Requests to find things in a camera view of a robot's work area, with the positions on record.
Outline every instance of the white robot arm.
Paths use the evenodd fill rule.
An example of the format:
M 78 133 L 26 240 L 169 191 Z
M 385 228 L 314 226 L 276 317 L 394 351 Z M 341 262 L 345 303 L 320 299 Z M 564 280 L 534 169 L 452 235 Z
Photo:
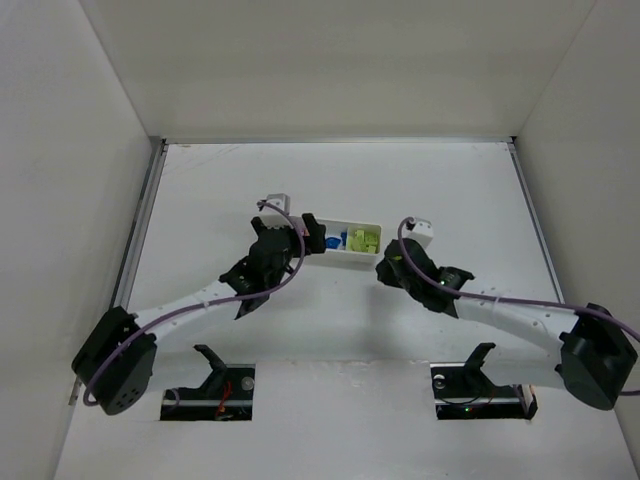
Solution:
M 552 302 L 501 301 L 498 287 L 471 281 L 470 272 L 435 266 L 425 251 L 433 238 L 428 221 L 410 218 L 404 224 L 410 234 L 386 248 L 376 267 L 379 281 L 405 289 L 431 311 L 490 325 L 532 346 L 507 349 L 488 339 L 466 360 L 432 363 L 436 401 L 492 398 L 501 388 L 528 384 L 564 388 L 594 408 L 613 408 L 638 355 L 622 330 L 607 321 L 608 311 L 594 304 L 567 311 Z
M 156 352 L 170 350 L 175 341 L 191 338 L 212 321 L 252 312 L 292 278 L 282 281 L 285 273 L 295 273 L 291 259 L 325 251 L 326 229 L 313 215 L 289 217 L 286 195 L 270 195 L 266 203 L 282 215 L 252 220 L 258 240 L 217 281 L 166 305 L 134 314 L 121 307 L 105 313 L 72 363 L 87 385 L 85 403 L 115 415 L 145 391 L 177 385 L 220 390 L 226 366 L 206 345 L 157 360 Z M 487 339 L 458 363 L 432 362 L 437 402 L 493 398 L 512 385 L 537 385 L 567 389 L 594 408 L 613 408 L 637 353 L 619 328 L 588 314 L 606 310 L 589 305 L 585 313 L 501 302 L 497 286 L 481 286 L 459 268 L 435 266 L 425 251 L 433 238 L 428 221 L 412 219 L 410 227 L 402 245 L 394 240 L 386 248 L 376 267 L 380 282 L 405 289 L 431 311 L 490 325 L 532 346 L 508 349 Z M 469 294 L 480 298 L 465 297 Z

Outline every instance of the black bracket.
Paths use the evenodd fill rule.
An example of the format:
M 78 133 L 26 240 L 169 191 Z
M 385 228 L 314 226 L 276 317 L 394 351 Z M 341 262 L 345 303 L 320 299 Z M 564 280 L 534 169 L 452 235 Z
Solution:
M 104 360 L 140 327 L 122 307 L 107 311 L 87 338 L 71 368 L 87 385 Z M 91 394 L 107 415 L 116 415 L 137 402 L 149 385 L 156 356 L 155 336 L 137 338 L 96 382 Z
M 610 315 L 596 304 L 587 308 Z M 562 364 L 556 371 L 578 400 L 611 410 L 638 359 L 631 342 L 617 326 L 587 314 L 578 315 L 570 333 L 560 334 Z
M 255 366 L 227 366 L 207 345 L 195 345 L 194 348 L 209 360 L 212 371 L 198 388 L 177 388 L 180 402 L 168 407 L 163 405 L 160 420 L 251 420 Z M 225 388 L 230 389 L 231 393 L 228 396 L 225 396 Z M 174 398 L 173 392 L 165 392 L 166 400 Z M 223 398 L 226 405 L 225 413 L 218 416 L 217 407 Z
M 495 343 L 481 343 L 464 364 L 431 366 L 433 395 L 438 419 L 520 418 L 531 420 L 538 411 L 535 396 L 525 400 L 522 385 L 497 386 L 482 372 L 484 359 Z M 471 398 L 461 402 L 455 399 Z M 478 404 L 479 398 L 490 398 Z

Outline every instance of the blue object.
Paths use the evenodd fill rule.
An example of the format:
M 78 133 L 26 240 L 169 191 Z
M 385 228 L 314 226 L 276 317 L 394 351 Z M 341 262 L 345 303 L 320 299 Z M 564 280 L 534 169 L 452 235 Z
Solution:
M 338 237 L 327 237 L 327 239 L 325 240 L 325 245 L 327 246 L 327 248 L 330 248 L 332 250 L 337 250 L 341 243 L 342 240 L 340 240 Z

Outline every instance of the red wire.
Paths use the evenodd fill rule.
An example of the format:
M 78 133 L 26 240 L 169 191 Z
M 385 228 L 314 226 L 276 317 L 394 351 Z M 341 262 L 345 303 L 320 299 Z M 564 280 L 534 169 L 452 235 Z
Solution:
M 222 389 L 222 398 L 220 399 L 220 405 L 218 405 L 218 409 L 216 410 L 214 418 L 218 418 L 218 415 L 220 415 L 220 412 L 222 412 L 222 408 L 224 407 L 224 402 L 226 402 L 227 399 L 231 396 L 231 393 L 233 393 L 231 391 L 231 382 L 227 381 L 226 385 Z
M 493 393 L 491 393 L 491 397 L 489 397 L 489 400 L 486 403 L 483 403 L 481 405 L 478 405 L 478 406 L 475 406 L 475 407 L 472 407 L 472 408 L 486 407 L 487 405 L 489 405 L 493 401 L 494 398 L 496 398 L 496 391 L 495 390 L 493 390 Z

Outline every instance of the yellow object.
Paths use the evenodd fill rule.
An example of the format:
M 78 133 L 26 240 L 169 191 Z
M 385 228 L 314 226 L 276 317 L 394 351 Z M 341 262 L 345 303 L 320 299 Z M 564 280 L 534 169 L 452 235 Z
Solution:
M 378 253 L 380 245 L 380 235 L 367 231 L 364 228 L 357 228 L 349 231 L 347 236 L 347 250 L 359 253 Z

